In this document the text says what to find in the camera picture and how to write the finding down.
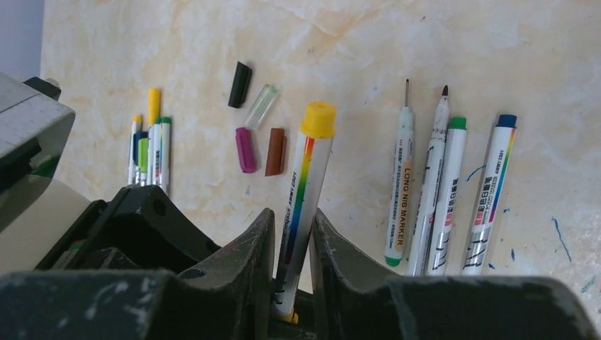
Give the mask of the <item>black pen cap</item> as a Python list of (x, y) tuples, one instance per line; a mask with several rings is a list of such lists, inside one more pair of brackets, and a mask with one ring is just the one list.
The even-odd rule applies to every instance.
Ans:
[(241, 62), (237, 63), (235, 75), (232, 81), (228, 106), (231, 108), (241, 108), (246, 101), (252, 80), (253, 70)]

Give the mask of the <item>black cap brown marker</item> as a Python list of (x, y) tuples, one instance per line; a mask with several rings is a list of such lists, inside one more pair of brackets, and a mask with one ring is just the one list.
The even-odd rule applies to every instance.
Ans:
[(408, 263), (408, 274), (410, 276), (421, 276), (427, 262), (430, 233), (442, 175), (449, 116), (449, 87), (444, 86), (434, 114), (432, 134), (427, 148), (420, 201), (410, 247)]

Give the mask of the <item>yellow end rainbow marker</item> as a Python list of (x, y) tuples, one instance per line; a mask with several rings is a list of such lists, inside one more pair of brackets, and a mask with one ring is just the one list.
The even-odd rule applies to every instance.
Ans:
[(335, 118), (333, 105), (319, 101), (309, 103), (293, 148), (291, 187), (286, 199), (271, 302), (272, 314), (293, 324), (298, 322), (294, 311), (296, 292), (335, 136)]

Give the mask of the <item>brown pen cap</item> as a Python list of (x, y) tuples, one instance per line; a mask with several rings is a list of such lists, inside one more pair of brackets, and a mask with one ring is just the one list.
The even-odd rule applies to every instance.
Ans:
[(269, 138), (265, 176), (276, 176), (283, 173), (286, 160), (286, 143), (286, 131), (283, 128), (273, 127)]

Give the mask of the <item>translucent pen cap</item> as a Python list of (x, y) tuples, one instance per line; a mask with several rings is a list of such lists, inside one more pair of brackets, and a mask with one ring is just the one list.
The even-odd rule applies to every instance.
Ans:
[(278, 96), (279, 92), (276, 87), (265, 84), (247, 114), (244, 127), (248, 130), (258, 130), (273, 108)]

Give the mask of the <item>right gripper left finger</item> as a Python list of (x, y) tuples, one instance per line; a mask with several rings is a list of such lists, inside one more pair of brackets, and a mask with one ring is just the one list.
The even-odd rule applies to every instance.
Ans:
[(2, 339), (265, 339), (275, 216), (180, 274), (29, 271), (1, 276)]

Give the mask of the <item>blue cap marker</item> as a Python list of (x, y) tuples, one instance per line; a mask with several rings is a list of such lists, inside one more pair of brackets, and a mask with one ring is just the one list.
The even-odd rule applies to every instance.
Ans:
[(139, 131), (134, 134), (134, 156), (135, 184), (145, 186), (147, 184), (147, 146), (148, 132)]

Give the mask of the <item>green long nib marker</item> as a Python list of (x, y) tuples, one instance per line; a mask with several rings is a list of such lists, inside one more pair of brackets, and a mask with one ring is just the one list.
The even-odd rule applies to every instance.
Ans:
[(414, 114), (410, 108), (410, 80), (405, 80), (405, 105), (398, 116), (393, 163), (393, 186), (388, 214), (385, 262), (399, 266), (405, 250), (405, 232), (410, 217), (410, 185), (414, 145)]

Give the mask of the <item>blue end marker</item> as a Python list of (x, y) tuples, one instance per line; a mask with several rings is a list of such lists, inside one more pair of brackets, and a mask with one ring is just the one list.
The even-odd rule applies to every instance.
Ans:
[(461, 266), (462, 275), (479, 276), (483, 271), (516, 131), (516, 115), (504, 113), (498, 116), (478, 189), (465, 257)]

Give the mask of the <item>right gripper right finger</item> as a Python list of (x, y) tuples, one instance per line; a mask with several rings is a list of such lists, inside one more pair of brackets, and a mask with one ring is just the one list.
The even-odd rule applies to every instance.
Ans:
[(344, 238), (323, 212), (310, 266), (319, 339), (597, 339), (578, 298), (532, 276), (401, 276)]

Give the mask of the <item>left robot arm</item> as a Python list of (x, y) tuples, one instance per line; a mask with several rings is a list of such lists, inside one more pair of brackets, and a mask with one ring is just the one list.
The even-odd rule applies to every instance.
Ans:
[(180, 273), (218, 246), (157, 186), (92, 201), (42, 174), (61, 155), (74, 111), (41, 79), (1, 75), (1, 276), (64, 271)]

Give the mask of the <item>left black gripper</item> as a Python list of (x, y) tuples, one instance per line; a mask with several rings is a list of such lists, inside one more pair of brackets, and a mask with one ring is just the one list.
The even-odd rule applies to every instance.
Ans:
[(111, 201), (95, 200), (63, 232), (37, 270), (167, 269), (180, 273), (220, 246), (158, 186), (127, 186)]

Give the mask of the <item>purple pen cap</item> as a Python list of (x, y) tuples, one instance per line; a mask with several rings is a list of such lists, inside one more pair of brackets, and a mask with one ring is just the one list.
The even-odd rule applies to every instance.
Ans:
[(245, 127), (239, 127), (235, 131), (235, 141), (239, 165), (243, 173), (252, 174), (257, 170), (254, 158), (254, 147), (251, 132)]

